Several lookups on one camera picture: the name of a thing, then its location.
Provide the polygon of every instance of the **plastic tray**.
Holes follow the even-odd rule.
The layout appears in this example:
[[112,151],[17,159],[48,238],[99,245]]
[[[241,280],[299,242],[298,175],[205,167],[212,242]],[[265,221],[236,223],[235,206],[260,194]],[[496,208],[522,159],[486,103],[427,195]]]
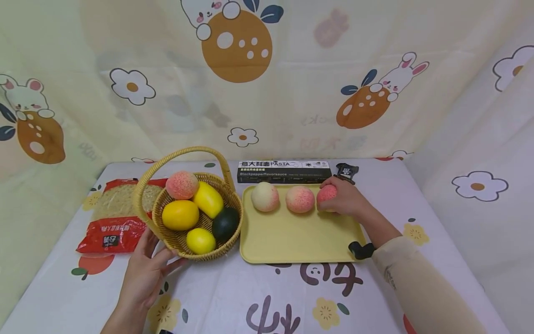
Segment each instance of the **plastic tray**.
[[[353,241],[365,245],[359,223],[337,213],[296,214],[286,207],[286,192],[294,185],[274,185],[280,206],[263,213],[254,208],[250,195],[255,186],[243,192],[245,219],[241,228],[240,252],[249,263],[356,262],[348,246]],[[303,185],[314,194],[318,184]]]

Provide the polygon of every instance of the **beige sleeve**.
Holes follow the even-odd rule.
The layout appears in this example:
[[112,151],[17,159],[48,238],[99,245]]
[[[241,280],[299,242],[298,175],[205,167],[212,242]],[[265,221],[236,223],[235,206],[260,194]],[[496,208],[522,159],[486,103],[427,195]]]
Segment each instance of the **beige sleeve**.
[[373,261],[417,334],[486,333],[460,294],[411,240],[388,241],[374,252]]

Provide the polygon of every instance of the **fabric backdrop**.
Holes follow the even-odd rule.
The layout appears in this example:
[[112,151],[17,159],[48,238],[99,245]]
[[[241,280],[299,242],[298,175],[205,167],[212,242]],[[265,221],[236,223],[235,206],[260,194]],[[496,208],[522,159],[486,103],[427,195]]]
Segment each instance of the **fabric backdrop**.
[[533,36],[531,15],[407,162],[511,333],[534,328]]
[[410,155],[527,2],[4,1],[0,323],[107,163]]

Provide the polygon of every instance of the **black object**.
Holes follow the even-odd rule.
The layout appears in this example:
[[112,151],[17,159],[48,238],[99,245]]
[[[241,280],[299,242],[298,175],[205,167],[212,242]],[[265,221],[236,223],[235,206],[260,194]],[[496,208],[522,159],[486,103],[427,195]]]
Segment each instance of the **black object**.
[[332,176],[327,161],[240,161],[238,183],[321,184]]
[[359,242],[354,241],[350,243],[349,251],[352,253],[352,255],[354,255],[356,260],[365,260],[373,256],[376,248],[372,243],[368,243],[362,247]]
[[238,225],[239,213],[233,207],[226,207],[213,219],[211,230],[215,240],[223,244],[234,235]]
[[358,166],[351,166],[349,164],[337,164],[337,174],[334,176],[341,179],[348,181],[352,185],[354,185],[354,181],[352,180],[352,177],[356,175],[356,173],[359,172],[360,167]]

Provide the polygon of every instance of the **avocado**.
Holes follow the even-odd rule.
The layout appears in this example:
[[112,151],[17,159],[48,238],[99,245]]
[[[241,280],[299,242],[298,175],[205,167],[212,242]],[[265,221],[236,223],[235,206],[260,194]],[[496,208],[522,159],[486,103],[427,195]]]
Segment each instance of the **avocado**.
[[226,207],[213,219],[211,230],[217,242],[225,243],[233,236],[238,225],[238,211],[233,207]]

